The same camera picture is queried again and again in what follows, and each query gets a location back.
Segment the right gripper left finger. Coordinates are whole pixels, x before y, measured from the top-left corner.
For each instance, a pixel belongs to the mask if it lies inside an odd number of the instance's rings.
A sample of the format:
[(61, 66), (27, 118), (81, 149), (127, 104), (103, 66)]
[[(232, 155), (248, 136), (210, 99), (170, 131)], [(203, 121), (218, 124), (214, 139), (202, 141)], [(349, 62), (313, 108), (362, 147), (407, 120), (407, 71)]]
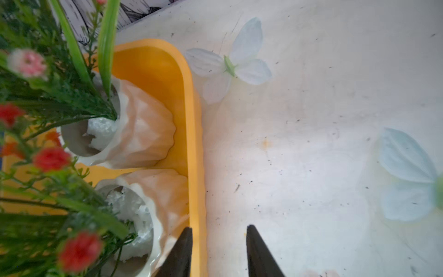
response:
[(193, 231), (186, 227), (160, 267), (156, 277), (190, 277)]

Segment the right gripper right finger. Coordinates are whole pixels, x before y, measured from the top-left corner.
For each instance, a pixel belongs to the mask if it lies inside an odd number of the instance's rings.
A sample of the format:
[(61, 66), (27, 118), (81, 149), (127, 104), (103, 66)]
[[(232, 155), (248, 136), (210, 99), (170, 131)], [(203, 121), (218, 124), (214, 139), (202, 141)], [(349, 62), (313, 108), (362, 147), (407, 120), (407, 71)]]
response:
[(249, 277), (284, 277), (266, 243), (254, 225), (246, 233)]

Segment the orange flower potted plant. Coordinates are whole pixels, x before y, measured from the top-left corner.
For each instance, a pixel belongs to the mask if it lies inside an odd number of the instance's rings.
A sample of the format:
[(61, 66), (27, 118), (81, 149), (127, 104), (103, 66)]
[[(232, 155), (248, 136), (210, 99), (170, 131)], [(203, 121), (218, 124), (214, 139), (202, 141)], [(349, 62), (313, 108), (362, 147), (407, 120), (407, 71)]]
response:
[(61, 1), (1, 2), (4, 155), (30, 161), (37, 138), (86, 166), (150, 167), (174, 144), (167, 107), (113, 76), (120, 1), (92, 1), (81, 45)]
[(98, 192), (61, 146), (1, 143), (18, 161), (1, 172), (3, 277), (116, 277), (153, 252), (153, 214), (121, 185)]

